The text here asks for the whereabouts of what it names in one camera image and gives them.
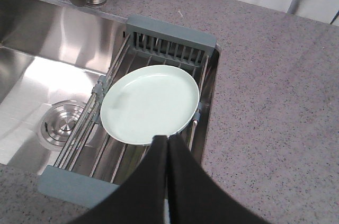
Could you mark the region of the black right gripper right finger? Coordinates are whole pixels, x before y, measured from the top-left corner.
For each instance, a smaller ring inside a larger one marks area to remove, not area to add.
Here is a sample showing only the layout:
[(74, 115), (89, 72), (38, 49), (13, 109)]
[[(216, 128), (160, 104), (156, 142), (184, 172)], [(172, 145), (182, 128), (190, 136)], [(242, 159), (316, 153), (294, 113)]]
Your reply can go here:
[(167, 187), (171, 223), (267, 223), (225, 193), (179, 135), (168, 140)]

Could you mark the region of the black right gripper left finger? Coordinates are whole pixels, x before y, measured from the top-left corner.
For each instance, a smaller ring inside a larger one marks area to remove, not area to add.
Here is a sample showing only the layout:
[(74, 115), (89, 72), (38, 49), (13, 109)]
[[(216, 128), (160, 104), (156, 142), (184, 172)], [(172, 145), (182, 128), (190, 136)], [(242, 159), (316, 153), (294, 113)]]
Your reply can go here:
[(123, 184), (70, 223), (164, 223), (167, 141), (166, 136), (155, 136)]

